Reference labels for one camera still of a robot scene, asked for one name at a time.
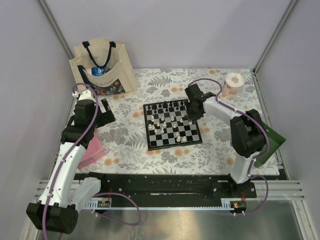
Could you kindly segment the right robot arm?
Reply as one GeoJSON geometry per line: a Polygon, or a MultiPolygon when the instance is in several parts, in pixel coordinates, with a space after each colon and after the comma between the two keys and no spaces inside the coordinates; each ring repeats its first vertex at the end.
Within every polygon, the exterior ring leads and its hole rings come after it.
{"type": "Polygon", "coordinates": [[[228,184],[228,194],[239,198],[246,191],[243,183],[251,177],[254,161],[264,147],[268,151],[269,139],[260,114],[255,109],[243,112],[221,102],[212,92],[203,93],[199,86],[190,84],[186,89],[186,112],[189,121],[197,121],[204,114],[212,115],[230,127],[231,144],[236,151],[235,164],[230,172],[233,182],[228,184]]]}

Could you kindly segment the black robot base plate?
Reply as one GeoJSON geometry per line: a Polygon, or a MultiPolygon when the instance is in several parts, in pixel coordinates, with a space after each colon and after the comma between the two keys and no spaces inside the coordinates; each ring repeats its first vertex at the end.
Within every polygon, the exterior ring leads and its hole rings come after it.
{"type": "Polygon", "coordinates": [[[253,182],[236,186],[227,175],[166,175],[77,173],[75,180],[96,177],[100,193],[130,197],[139,208],[222,207],[222,199],[255,199],[253,182]]]}

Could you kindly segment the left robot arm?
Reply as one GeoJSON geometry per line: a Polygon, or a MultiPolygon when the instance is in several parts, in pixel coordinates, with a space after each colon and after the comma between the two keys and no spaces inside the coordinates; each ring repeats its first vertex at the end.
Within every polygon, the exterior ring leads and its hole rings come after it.
{"type": "Polygon", "coordinates": [[[74,113],[62,131],[58,159],[49,182],[36,203],[29,203],[26,209],[31,222],[38,230],[71,234],[76,227],[79,212],[95,195],[107,195],[109,186],[99,177],[88,176],[71,193],[79,163],[84,157],[95,130],[116,119],[108,101],[100,100],[97,107],[94,99],[78,100],[74,113]]]}

